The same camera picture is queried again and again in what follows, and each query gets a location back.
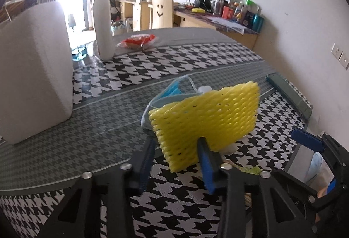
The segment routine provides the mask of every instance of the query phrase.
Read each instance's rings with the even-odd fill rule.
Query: chair back
[[[152,28],[173,27],[173,0],[152,0]]]

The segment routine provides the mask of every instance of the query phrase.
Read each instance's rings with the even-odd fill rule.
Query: yellow mesh sleeve
[[[212,151],[236,142],[254,129],[259,87],[252,81],[209,91],[149,111],[151,126],[172,172],[198,162],[197,140]]]

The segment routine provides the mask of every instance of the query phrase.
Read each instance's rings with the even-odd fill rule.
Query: white bottle
[[[110,0],[92,0],[92,15],[99,57],[103,61],[111,60],[115,46],[111,34]]]

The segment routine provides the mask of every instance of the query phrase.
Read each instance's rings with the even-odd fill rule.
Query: white wall
[[[349,150],[349,71],[330,52],[336,42],[349,57],[349,5],[345,0],[253,1],[267,18],[255,51],[295,83],[321,115],[320,128]]]

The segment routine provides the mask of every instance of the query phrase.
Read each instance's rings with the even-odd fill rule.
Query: plastic bag
[[[130,38],[127,38],[121,41],[118,44],[118,47],[136,49],[136,50],[139,50],[139,49],[145,50],[151,47],[156,42],[156,40],[158,40],[158,37],[156,37],[155,35],[150,35],[150,34],[132,35]]]

